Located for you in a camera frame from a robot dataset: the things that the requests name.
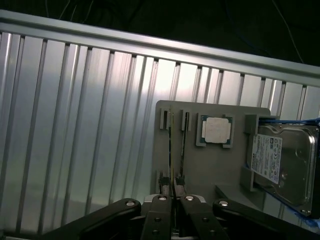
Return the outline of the hard disk with blue bracket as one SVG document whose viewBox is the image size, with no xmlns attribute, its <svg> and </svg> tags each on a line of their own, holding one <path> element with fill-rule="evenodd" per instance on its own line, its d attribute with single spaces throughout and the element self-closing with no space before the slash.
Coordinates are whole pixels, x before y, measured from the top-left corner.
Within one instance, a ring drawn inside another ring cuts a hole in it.
<svg viewBox="0 0 320 240">
<path fill-rule="evenodd" d="M 320 117 L 281 120 L 246 115 L 251 183 L 309 226 L 320 225 Z"/>
</svg>

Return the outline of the grey parts rack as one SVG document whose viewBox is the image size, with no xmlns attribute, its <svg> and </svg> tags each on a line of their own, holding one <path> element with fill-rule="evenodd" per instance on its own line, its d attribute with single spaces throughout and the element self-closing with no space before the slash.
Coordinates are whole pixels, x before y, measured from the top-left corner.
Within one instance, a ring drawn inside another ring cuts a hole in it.
<svg viewBox="0 0 320 240">
<path fill-rule="evenodd" d="M 253 209 L 275 215 L 279 202 L 258 188 L 253 191 L 241 185 L 248 180 L 244 167 L 248 156 L 249 136 L 245 133 L 246 116 L 270 116 L 268 108 L 221 105 L 160 100 L 155 106 L 154 139 L 152 151 L 151 193 L 158 193 L 160 174 L 169 175 L 169 137 L 164 128 L 165 112 L 171 109 L 173 116 L 173 170 L 180 172 L 183 141 L 183 115 L 189 113 L 190 120 L 186 136 L 183 162 L 184 189 L 188 194 L 204 197 L 210 205 L 219 198 L 227 198 Z M 232 117 L 231 146 L 200 142 L 202 115 Z"/>
</svg>

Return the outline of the silver CPU chip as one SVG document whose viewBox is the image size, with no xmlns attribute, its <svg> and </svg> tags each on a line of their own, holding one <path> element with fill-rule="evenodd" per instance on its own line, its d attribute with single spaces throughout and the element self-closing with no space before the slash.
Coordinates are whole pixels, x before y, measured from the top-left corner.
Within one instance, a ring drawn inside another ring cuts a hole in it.
<svg viewBox="0 0 320 240">
<path fill-rule="evenodd" d="M 233 119 L 231 117 L 201 116 L 201 143 L 223 144 L 231 143 Z"/>
</svg>

